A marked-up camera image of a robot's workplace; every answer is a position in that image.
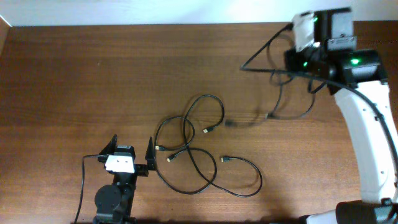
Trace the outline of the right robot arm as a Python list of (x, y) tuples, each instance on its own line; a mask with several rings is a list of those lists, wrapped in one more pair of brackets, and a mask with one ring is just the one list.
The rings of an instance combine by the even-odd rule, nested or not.
[(292, 31), (295, 45), (284, 54), (285, 66), (327, 84), (348, 127), (361, 192), (359, 200), (340, 202), (300, 222), (396, 223), (397, 130), (378, 52), (357, 49), (348, 7), (297, 14)]

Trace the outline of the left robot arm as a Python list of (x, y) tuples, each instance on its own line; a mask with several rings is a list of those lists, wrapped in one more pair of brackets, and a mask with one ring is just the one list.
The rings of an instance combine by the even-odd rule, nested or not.
[(136, 164), (134, 147), (119, 145), (117, 140), (118, 136), (114, 135), (98, 155), (98, 161), (113, 175), (113, 182), (101, 187), (95, 195), (94, 224), (135, 223), (131, 210), (137, 178), (147, 177), (150, 171), (155, 170), (152, 138), (146, 150), (145, 164)]

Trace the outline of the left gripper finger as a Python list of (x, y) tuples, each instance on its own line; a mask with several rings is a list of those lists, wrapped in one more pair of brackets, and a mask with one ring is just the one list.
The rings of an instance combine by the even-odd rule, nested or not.
[(150, 137), (148, 147), (146, 150), (145, 160), (147, 162), (148, 170), (155, 170), (155, 155), (154, 155), (154, 143), (153, 138)]
[(117, 147), (117, 141), (118, 141), (118, 135), (115, 134), (111, 138), (110, 142), (100, 151), (99, 155), (105, 156), (105, 155), (113, 154)]

